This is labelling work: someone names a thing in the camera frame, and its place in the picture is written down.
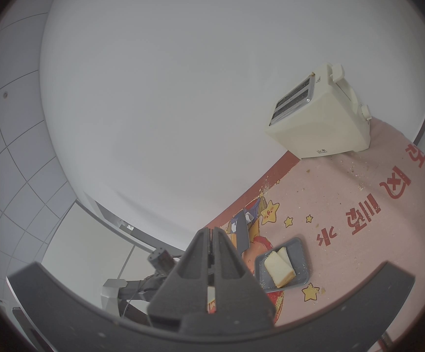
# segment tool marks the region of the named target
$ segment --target pink tablecloth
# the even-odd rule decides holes
[[[373,119],[368,150],[296,163],[283,176],[270,169],[240,198],[239,208],[234,203],[235,209],[227,209],[254,207],[259,215],[244,254],[250,268],[271,246],[293,237],[303,241],[315,289],[305,285],[274,294],[276,324],[339,302],[390,261],[416,277],[388,329],[397,339],[425,307],[425,156],[392,126]],[[234,241],[230,224],[221,227]]]

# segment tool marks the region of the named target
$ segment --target cartoon character print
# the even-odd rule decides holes
[[[273,245],[268,241],[264,236],[260,236],[260,214],[263,210],[266,209],[266,200],[264,196],[258,197],[258,199],[249,203],[243,210],[248,218],[250,223],[248,223],[248,231],[250,237],[250,248],[243,252],[242,258],[247,265],[251,273],[255,273],[255,259],[257,256],[267,252],[268,250],[273,249]],[[231,239],[233,246],[237,247],[237,235],[233,228],[237,217],[233,217],[227,226],[224,226],[224,230]],[[267,294],[270,300],[273,302],[276,307],[276,315],[274,317],[274,323],[279,319],[282,303],[284,300],[284,291],[277,291]],[[216,311],[216,302],[215,300],[211,301],[208,305],[210,313],[215,313]]]

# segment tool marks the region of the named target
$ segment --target toaster knob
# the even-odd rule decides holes
[[[369,107],[367,104],[364,104],[363,106],[361,106],[361,111],[362,111],[362,116],[364,116],[364,118],[367,121],[372,119],[372,115],[371,115],[371,112],[369,111]]]

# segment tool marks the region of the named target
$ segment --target plate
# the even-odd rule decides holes
[[[289,256],[291,265],[296,272],[296,277],[284,287],[277,288],[273,279],[271,278],[271,275],[269,275],[268,270],[264,266],[264,261],[271,254],[271,252],[278,252],[278,250],[280,250],[283,246],[286,247],[287,255]],[[310,278],[310,274],[307,267],[307,262],[305,261],[301,239],[292,238],[286,243],[276,246],[272,250],[269,250],[266,253],[256,257],[255,278],[258,280],[258,283],[260,283],[266,293],[276,292],[278,290],[287,290],[289,288],[307,284]]]

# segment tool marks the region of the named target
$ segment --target cable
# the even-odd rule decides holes
[[[122,319],[124,318],[124,314],[126,314],[126,309],[127,309],[128,305],[129,305],[129,302],[130,302],[130,301],[134,298],[134,296],[135,296],[136,294],[138,294],[138,293],[139,293],[139,291],[140,291],[140,290],[142,290],[142,288],[144,287],[145,283],[147,283],[147,281],[148,281],[151,277],[153,277],[154,275],[155,275],[155,274],[153,274],[153,275],[151,275],[151,276],[146,277],[146,278],[144,279],[144,283],[142,283],[142,284],[140,284],[140,281],[139,281],[139,284],[138,284],[138,286],[137,286],[136,291],[133,293],[133,295],[131,296],[131,298],[127,301],[126,307],[125,307],[125,309],[124,309],[124,311],[123,311],[123,315],[121,316],[121,318],[122,318]]]

